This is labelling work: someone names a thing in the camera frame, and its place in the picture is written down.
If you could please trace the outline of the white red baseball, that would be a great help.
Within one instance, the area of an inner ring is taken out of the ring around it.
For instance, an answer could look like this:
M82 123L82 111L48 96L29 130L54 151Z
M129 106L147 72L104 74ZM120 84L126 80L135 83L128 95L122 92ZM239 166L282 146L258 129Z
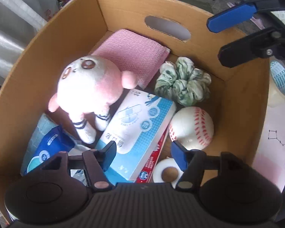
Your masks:
M178 141L187 150L203 150L212 141L214 123L200 107L185 107L170 121L169 136L171 141Z

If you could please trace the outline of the grey curtain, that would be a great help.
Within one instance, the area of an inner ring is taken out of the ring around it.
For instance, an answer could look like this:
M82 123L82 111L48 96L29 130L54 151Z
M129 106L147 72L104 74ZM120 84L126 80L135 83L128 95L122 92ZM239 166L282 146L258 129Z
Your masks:
M46 23L38 0L0 0L0 77L7 77Z

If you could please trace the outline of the pink white plush toy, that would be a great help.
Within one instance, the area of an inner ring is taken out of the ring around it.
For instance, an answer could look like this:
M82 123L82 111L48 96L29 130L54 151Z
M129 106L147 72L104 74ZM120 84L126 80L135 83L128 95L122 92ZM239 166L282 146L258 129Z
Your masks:
M121 71L108 59L87 55L65 67L48 110L65 111L80 139L92 144L97 131L104 131L111 120L110 106L124 89L133 89L137 84L133 72Z

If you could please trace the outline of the brown cardboard box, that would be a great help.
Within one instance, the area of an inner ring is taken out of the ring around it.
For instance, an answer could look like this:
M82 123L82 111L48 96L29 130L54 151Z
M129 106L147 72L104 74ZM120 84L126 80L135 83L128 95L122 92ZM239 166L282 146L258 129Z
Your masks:
M210 98L201 107L213 118L215 136L206 153L229 151L252 164L263 130L269 62L256 59L223 67L219 49L244 33L235 27L212 33L211 14L177 0L74 0L32 39L0 90L0 211L7 188L20 177L29 139L64 67L87 55L119 29L151 38L170 49L169 59L188 57L210 73Z

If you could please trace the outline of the clear tape roll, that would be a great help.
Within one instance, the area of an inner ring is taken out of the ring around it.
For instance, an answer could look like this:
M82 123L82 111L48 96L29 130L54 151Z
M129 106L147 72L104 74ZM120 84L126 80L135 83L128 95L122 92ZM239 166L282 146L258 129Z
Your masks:
M268 106L274 108L285 103L285 60L271 57L269 73Z

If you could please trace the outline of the white blue wet wipes pack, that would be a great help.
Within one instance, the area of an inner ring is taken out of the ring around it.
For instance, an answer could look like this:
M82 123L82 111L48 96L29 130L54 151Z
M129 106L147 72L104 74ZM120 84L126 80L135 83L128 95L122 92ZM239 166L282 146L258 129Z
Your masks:
M54 127L41 140L24 175L60 151L66 151L69 155L81 155L86 150L89 148L80 144L61 126Z

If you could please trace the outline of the pink mesh sponge cloth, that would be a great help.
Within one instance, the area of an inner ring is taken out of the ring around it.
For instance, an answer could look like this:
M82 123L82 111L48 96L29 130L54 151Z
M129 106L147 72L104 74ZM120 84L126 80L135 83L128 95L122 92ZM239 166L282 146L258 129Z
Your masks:
M89 54L112 61L121 71L133 72L138 86L145 89L165 62L170 49L132 31L120 29Z

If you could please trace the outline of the white brown round toy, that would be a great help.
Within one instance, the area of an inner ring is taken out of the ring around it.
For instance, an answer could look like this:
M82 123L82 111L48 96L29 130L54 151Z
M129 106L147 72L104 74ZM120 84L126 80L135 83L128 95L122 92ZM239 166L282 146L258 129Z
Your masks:
M167 158L157 163L153 174L154 183L171 183L173 187L181 178L183 171L173 158Z

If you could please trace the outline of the blue white mask box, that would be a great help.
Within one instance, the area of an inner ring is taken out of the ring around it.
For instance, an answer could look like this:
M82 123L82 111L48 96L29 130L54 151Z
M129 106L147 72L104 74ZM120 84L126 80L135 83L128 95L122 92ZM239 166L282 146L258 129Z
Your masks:
M136 181L175 111L171 100L139 89L129 91L96 144L98 150L111 141L117 145L105 172L112 184Z

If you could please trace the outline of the red toothpaste box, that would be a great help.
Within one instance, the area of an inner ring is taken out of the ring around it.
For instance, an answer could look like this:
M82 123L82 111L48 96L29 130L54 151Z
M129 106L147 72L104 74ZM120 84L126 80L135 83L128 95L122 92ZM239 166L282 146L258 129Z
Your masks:
M163 145L165 144L166 138L167 138L167 129L162 134L160 140L158 141L154 151L152 152L151 156L145 163L144 167L142 168L141 172L139 173L135 183L148 183L150 182L152 178L152 174L154 171L154 168L156 166L156 163L158 162L158 159L160 157L160 153L163 149Z

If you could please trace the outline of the green white scrunchie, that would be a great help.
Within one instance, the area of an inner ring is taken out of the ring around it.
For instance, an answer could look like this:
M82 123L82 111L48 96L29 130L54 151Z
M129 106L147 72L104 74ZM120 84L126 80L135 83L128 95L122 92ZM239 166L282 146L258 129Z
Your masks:
M175 63L166 61L160 66L154 92L190 107L210 97L210 84L210 74L196 68L189 58L179 57Z

